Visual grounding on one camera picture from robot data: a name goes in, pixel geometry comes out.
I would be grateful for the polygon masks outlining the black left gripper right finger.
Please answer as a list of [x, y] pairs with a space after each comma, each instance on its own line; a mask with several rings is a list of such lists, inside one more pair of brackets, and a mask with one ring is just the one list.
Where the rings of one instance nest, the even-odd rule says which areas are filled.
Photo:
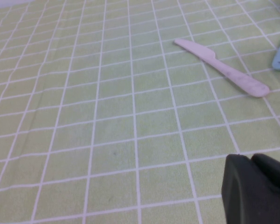
[[280, 162], [265, 154], [254, 154], [251, 160], [270, 182], [280, 189]]

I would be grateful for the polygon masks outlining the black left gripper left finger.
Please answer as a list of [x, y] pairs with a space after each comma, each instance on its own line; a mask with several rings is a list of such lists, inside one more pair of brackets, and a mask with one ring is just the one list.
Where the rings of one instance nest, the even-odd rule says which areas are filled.
[[251, 158], [226, 157], [221, 195], [228, 224], [280, 224], [280, 189]]

